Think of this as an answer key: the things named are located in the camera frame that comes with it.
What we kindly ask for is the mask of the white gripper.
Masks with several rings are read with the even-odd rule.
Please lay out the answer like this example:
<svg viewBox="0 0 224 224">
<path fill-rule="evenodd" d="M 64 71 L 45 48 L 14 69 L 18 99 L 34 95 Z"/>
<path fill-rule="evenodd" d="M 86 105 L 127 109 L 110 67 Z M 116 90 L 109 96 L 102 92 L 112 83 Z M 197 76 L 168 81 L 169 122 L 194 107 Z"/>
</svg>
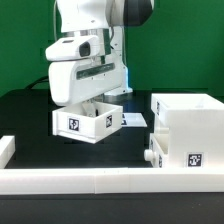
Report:
<svg viewBox="0 0 224 224">
<path fill-rule="evenodd" d="M 85 101 L 83 108 L 86 115 L 95 117 L 95 105 L 86 100 L 121 87 L 126 71 L 126 66 L 119 58 L 95 66 L 92 66 L 90 59 L 53 62 L 49 66 L 52 99 L 58 106 Z"/>
</svg>

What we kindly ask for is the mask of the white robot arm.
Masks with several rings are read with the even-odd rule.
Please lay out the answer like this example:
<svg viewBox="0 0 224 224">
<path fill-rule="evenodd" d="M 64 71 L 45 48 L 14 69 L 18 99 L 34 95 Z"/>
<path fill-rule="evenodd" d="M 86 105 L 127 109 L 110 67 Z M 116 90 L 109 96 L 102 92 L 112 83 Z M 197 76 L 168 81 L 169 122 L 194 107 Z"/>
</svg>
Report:
<svg viewBox="0 0 224 224">
<path fill-rule="evenodd" d="M 55 104 L 68 106 L 124 85 L 127 67 L 111 40 L 122 35 L 116 27 L 144 24 L 152 15 L 154 0 L 56 0 L 62 38 L 46 51 Z"/>
</svg>

